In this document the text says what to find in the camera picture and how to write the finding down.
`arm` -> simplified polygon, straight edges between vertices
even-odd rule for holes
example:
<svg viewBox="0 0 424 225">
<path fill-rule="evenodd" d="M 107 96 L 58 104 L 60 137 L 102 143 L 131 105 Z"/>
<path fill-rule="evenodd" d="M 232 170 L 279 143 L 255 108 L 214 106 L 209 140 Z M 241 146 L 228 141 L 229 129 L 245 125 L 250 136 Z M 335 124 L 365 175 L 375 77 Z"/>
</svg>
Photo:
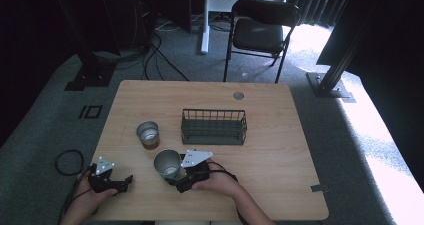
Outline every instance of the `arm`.
<svg viewBox="0 0 424 225">
<path fill-rule="evenodd" d="M 219 165 L 209 162 L 211 170 L 222 169 Z M 214 190 L 224 195 L 230 196 L 236 204 L 237 210 L 243 218 L 251 225 L 267 225 L 275 224 L 258 206 L 258 204 L 250 196 L 249 192 L 232 177 L 225 173 L 211 173 L 208 180 L 193 184 L 193 190 Z"/>
<path fill-rule="evenodd" d="M 87 172 L 85 177 L 81 180 L 77 192 L 75 193 L 74 201 L 72 201 L 66 211 L 60 225 L 81 224 L 87 217 L 96 211 L 100 203 L 118 192 L 116 189 L 109 189 L 101 193 L 94 192 L 88 182 L 89 175 L 90 172 Z"/>
</svg>

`desk leg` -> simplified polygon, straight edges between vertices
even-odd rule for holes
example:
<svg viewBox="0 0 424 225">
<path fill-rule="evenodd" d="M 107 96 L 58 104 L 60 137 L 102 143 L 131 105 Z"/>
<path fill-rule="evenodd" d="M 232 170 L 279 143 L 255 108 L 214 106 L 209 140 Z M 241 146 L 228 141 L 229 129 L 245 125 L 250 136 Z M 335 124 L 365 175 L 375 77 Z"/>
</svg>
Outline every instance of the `desk leg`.
<svg viewBox="0 0 424 225">
<path fill-rule="evenodd" d="M 208 53 L 209 46 L 209 0 L 205 0 L 204 24 L 203 24 L 203 37 L 202 37 L 202 54 Z"/>
</svg>

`silver cup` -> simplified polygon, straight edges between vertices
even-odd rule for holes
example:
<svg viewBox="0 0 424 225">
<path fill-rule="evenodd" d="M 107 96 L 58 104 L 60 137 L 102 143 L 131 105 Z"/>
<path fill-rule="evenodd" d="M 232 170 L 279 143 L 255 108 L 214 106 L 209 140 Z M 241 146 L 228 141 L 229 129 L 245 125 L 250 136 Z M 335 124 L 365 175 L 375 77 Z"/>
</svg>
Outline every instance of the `silver cup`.
<svg viewBox="0 0 424 225">
<path fill-rule="evenodd" d="M 137 136 L 145 149 L 151 150 L 159 146 L 159 126 L 153 121 L 138 125 Z"/>
<path fill-rule="evenodd" d="M 178 179 L 181 168 L 180 154 L 171 149 L 165 149 L 156 154 L 153 165 L 163 178 Z"/>
</svg>

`human hand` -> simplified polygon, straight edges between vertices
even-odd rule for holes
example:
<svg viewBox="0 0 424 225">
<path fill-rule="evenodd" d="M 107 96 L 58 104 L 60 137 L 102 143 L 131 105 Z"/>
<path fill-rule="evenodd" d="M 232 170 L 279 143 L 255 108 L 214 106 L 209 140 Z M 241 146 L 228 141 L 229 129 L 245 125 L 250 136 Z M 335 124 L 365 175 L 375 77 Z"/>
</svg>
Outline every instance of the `human hand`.
<svg viewBox="0 0 424 225">
<path fill-rule="evenodd" d="M 210 170 L 224 170 L 221 166 L 214 163 L 212 159 L 207 159 Z M 213 172 L 209 174 L 209 179 L 197 182 L 192 186 L 193 190 L 213 190 L 221 194 L 234 197 L 243 190 L 242 186 L 230 175 L 222 172 Z"/>
<path fill-rule="evenodd" d="M 82 178 L 74 195 L 74 200 L 60 223 L 61 225 L 76 225 L 82 223 L 82 221 L 96 211 L 104 200 L 118 193 L 116 189 L 108 189 L 101 193 L 94 192 L 88 182 L 90 174 L 91 172 L 87 171 Z"/>
</svg>

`wire basket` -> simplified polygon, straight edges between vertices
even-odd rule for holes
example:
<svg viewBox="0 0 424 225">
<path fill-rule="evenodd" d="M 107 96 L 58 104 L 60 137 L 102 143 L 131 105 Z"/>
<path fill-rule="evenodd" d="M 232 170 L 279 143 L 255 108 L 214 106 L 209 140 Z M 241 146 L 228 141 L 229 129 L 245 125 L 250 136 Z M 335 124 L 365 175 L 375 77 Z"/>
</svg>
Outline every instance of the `wire basket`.
<svg viewBox="0 0 424 225">
<path fill-rule="evenodd" d="M 183 144 L 243 145 L 246 131 L 244 110 L 183 109 Z"/>
</svg>

